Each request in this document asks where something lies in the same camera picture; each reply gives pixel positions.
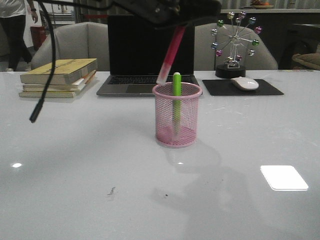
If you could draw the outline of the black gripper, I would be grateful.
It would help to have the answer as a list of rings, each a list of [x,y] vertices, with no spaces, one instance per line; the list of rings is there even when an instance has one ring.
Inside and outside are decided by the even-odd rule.
[[[218,0],[113,0],[112,5],[154,29],[215,23],[222,9]]]

